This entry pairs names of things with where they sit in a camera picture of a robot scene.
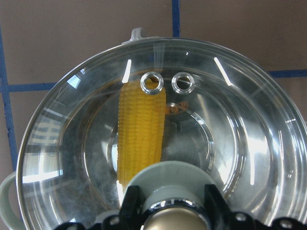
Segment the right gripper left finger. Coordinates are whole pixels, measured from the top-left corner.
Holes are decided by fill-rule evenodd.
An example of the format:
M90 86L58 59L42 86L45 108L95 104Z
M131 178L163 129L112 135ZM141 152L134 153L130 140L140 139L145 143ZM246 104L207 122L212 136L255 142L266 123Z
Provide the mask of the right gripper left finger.
M142 206L144 195L141 188L137 185L130 185L125 193L119 219L124 225L141 225L142 224Z

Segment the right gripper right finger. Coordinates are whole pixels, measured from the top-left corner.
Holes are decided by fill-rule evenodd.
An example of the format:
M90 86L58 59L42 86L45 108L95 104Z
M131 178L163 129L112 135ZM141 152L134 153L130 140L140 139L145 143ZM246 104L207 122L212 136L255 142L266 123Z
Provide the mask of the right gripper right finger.
M214 184L204 186L204 208L211 225L228 225L231 209Z

